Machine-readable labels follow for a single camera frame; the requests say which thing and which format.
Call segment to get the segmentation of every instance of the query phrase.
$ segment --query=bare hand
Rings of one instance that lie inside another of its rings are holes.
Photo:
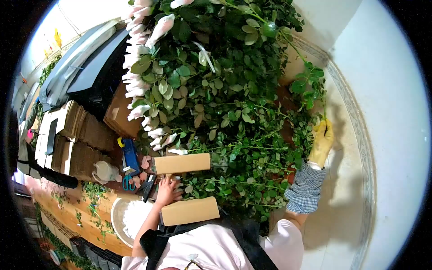
[[[159,182],[158,196],[155,204],[161,208],[172,203],[173,200],[181,199],[182,191],[176,191],[179,181],[171,181],[170,177],[165,177]]]

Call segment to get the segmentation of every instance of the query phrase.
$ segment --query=yellow rubber glove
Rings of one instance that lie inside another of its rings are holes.
[[[323,168],[328,153],[333,145],[333,140],[334,134],[332,123],[328,119],[321,121],[314,139],[312,151],[308,157],[309,161],[315,162],[320,166],[320,168]]]

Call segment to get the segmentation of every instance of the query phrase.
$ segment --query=scissors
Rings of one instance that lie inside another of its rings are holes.
[[[135,190],[135,182],[133,182],[132,184],[129,183],[129,180],[132,179],[132,177],[130,175],[126,175],[123,178],[123,181],[121,183],[121,185],[123,186],[123,189],[126,191],[133,191]]]

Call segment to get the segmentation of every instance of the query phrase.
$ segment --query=person in background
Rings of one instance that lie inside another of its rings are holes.
[[[321,121],[308,161],[285,191],[285,215],[266,237],[251,222],[225,222],[227,218],[167,230],[159,212],[180,193],[177,181],[159,183],[156,202],[134,240],[131,257],[123,257],[122,270],[298,270],[302,264],[300,232],[309,213],[316,211],[326,176],[325,160],[333,145],[332,123]]]
[[[16,166],[23,174],[30,175],[35,179],[44,177],[60,186],[76,188],[78,186],[78,179],[75,177],[39,166],[35,160],[36,149],[26,141],[28,130],[33,126],[36,116],[38,115],[38,104],[39,97],[33,103],[28,117],[18,126],[18,161]]]

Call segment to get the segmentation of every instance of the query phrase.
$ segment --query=wooden table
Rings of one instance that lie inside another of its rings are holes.
[[[96,227],[96,224],[90,220],[98,220],[91,218],[89,213],[89,200],[83,200],[81,192],[81,184],[77,188],[64,188],[46,179],[38,180],[30,176],[25,176],[25,185],[33,192],[33,198],[40,203],[41,207],[49,211],[59,222],[64,224],[68,229],[78,233],[85,240],[94,244],[101,249],[108,249],[121,256],[130,256],[132,249],[117,239],[116,235],[106,233],[105,243],[102,242],[101,230]],[[63,207],[60,209],[57,201],[51,196],[54,192],[63,194],[66,191],[67,199],[63,200]],[[111,222],[111,207],[117,198],[114,191],[104,194],[107,199],[100,199],[99,210],[97,213],[102,219],[102,224],[105,220]],[[78,225],[76,211],[81,214],[82,227]]]

